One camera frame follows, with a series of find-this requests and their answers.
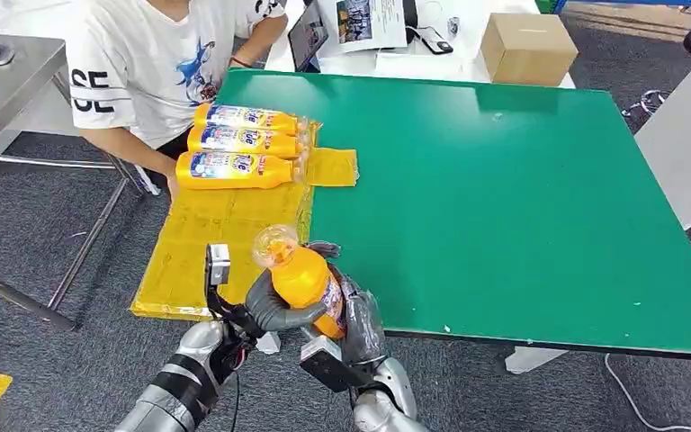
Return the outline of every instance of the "green tabletop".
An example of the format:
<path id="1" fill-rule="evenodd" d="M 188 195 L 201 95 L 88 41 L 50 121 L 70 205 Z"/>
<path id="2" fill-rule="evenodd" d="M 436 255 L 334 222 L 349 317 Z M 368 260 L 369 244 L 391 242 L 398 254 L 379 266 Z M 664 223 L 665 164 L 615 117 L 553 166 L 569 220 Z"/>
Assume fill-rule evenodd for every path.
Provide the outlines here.
<path id="1" fill-rule="evenodd" d="M 608 93 L 239 70 L 218 99 L 358 150 L 311 238 L 387 329 L 691 356 L 691 246 Z"/>

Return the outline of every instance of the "white t-shirt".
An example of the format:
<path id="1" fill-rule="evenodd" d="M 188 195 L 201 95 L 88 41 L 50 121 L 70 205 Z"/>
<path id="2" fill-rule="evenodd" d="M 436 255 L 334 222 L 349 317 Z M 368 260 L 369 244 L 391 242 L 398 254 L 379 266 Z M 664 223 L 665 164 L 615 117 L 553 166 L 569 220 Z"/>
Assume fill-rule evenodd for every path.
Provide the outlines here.
<path id="1" fill-rule="evenodd" d="M 125 127 L 150 147 L 193 123 L 221 85 L 234 36 L 247 38 L 277 0 L 191 0 L 175 22 L 147 0 L 77 0 L 67 37 L 73 118 L 82 129 Z"/>

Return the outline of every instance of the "orange bottle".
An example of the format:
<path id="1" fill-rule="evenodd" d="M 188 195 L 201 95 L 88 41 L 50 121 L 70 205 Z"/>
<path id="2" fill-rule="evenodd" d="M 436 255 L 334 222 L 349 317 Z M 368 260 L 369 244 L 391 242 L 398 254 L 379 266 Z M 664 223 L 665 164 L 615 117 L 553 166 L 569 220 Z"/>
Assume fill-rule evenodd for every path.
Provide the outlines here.
<path id="1" fill-rule="evenodd" d="M 327 267 L 327 261 L 298 243 L 295 229 L 272 225 L 256 236 L 253 258 L 272 273 L 272 283 L 279 295 L 294 309 L 315 302 L 327 306 L 327 312 L 314 326 L 331 339 L 345 336 L 343 293 Z"/>
<path id="2" fill-rule="evenodd" d="M 195 125 L 186 140 L 192 150 L 272 155 L 283 159 L 299 156 L 308 147 L 307 130 L 298 136 L 277 130 L 234 128 L 216 124 Z"/>
<path id="3" fill-rule="evenodd" d="M 281 111 L 224 105 L 218 102 L 198 106 L 194 113 L 194 124 L 270 129 L 292 136 L 309 128 L 309 121 L 305 117 L 296 117 Z"/>
<path id="4" fill-rule="evenodd" d="M 270 189 L 302 182 L 303 164 L 302 158 L 293 161 L 269 155 L 191 151 L 176 161 L 176 180 L 184 189 Z"/>

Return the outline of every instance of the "black cable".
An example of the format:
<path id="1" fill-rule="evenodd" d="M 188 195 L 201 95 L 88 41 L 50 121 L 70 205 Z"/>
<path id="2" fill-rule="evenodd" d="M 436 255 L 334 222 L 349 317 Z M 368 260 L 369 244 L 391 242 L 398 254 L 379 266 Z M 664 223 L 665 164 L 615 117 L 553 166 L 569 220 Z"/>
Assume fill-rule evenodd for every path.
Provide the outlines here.
<path id="1" fill-rule="evenodd" d="M 239 412 L 239 372 L 234 372 L 237 378 L 237 397 L 234 399 L 234 416 L 231 419 L 231 429 L 229 432 L 234 432 L 234 426 L 237 425 L 237 413 Z"/>

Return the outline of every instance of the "gray table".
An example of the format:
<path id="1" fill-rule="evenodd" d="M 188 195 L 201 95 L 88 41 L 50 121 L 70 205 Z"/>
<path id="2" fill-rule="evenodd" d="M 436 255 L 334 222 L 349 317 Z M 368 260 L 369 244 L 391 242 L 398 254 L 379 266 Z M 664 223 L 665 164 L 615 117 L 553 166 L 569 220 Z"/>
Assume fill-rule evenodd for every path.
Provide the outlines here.
<path id="1" fill-rule="evenodd" d="M 12 62 L 8 65 L 0 66 L 0 133 L 49 81 L 54 83 L 70 104 L 69 86 L 65 75 L 62 73 L 62 69 L 67 64 L 65 42 L 63 40 L 0 35 L 0 44 L 6 44 L 15 50 Z M 48 305 L 39 303 L 12 286 L 0 282 L 0 296 L 28 311 L 38 314 L 41 318 L 51 321 L 63 329 L 71 329 L 75 326 L 75 323 L 57 312 L 59 304 L 65 297 L 67 289 L 73 283 L 78 270 L 83 264 L 91 246 L 99 236 L 104 223 L 107 222 L 112 209 L 120 199 L 126 185 L 132 185 L 138 194 L 142 192 L 138 181 L 130 174 L 129 169 L 123 162 L 106 153 L 105 155 L 110 160 L 109 163 L 0 155 L 0 162 L 74 169 L 110 169 L 116 171 L 121 176 L 121 181 L 115 187 L 112 196 L 104 206 L 94 226 L 89 230 L 84 244 L 78 250 L 70 268 L 59 283 L 59 287 L 55 290 Z"/>

